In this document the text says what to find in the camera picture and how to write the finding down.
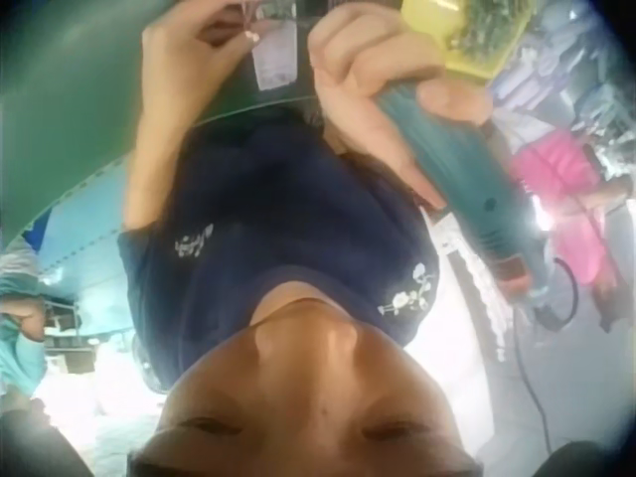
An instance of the navy blue t-shirt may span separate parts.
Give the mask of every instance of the navy blue t-shirt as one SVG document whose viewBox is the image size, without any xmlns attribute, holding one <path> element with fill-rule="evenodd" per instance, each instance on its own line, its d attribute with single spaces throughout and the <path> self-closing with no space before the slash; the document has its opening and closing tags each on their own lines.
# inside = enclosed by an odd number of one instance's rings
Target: navy blue t-shirt
<svg viewBox="0 0 636 477">
<path fill-rule="evenodd" d="M 135 328 L 166 387 L 248 326 L 267 291 L 319 288 L 408 343 L 432 305 L 438 260 L 417 206 L 361 177 L 295 121 L 190 147 L 166 217 L 119 238 Z"/>
</svg>

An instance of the pink clothing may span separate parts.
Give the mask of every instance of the pink clothing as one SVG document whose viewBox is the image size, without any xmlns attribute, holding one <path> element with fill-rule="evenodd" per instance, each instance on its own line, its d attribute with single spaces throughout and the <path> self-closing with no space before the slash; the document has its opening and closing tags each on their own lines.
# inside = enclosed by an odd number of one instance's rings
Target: pink clothing
<svg viewBox="0 0 636 477">
<path fill-rule="evenodd" d="M 590 192 L 600 182 L 582 148 L 565 130 L 555 130 L 522 148 L 513 160 L 512 170 L 539 196 L 548 211 L 567 199 L 568 194 Z M 581 285 L 591 284 L 607 268 L 603 229 L 603 211 L 573 216 L 554 229 L 555 252 L 570 266 Z"/>
</svg>

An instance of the yellow container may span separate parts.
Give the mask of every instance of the yellow container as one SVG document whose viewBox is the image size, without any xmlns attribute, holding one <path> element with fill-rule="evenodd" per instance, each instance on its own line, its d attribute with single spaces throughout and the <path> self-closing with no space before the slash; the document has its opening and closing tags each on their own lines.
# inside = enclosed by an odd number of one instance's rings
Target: yellow container
<svg viewBox="0 0 636 477">
<path fill-rule="evenodd" d="M 535 11 L 535 2 L 515 25 L 515 33 L 510 43 L 488 62 L 477 64 L 466 58 L 460 51 L 448 51 L 448 38 L 466 25 L 465 6 L 470 0 L 403 0 L 401 13 L 406 22 L 415 30 L 424 32 L 435 39 L 446 52 L 446 67 L 485 80 L 495 77 L 504 67 L 508 57 L 524 33 Z"/>
</svg>

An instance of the eye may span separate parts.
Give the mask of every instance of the eye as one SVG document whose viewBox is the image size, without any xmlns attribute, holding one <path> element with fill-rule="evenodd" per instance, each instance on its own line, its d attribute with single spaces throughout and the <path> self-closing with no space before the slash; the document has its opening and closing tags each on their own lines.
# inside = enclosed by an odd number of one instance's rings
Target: eye
<svg viewBox="0 0 636 477">
<path fill-rule="evenodd" d="M 183 427 L 194 427 L 213 435 L 239 435 L 242 429 L 209 417 L 196 417 L 181 423 Z"/>
<path fill-rule="evenodd" d="M 378 442 L 401 439 L 404 437 L 421 436 L 430 432 L 427 425 L 417 422 L 397 421 L 386 424 L 376 425 L 363 429 L 363 435 L 369 439 Z"/>
</svg>

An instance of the green panel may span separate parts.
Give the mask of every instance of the green panel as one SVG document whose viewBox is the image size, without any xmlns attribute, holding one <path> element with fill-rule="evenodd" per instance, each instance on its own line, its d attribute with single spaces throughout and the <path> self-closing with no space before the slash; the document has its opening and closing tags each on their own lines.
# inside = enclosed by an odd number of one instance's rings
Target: green panel
<svg viewBox="0 0 636 477">
<path fill-rule="evenodd" d="M 3 58 L 3 236 L 131 149 L 143 28 L 171 0 L 57 0 L 6 39 Z M 303 14 L 299 2 L 298 13 Z M 206 119 L 311 94 L 306 31 L 299 80 L 257 89 L 251 58 Z"/>
</svg>

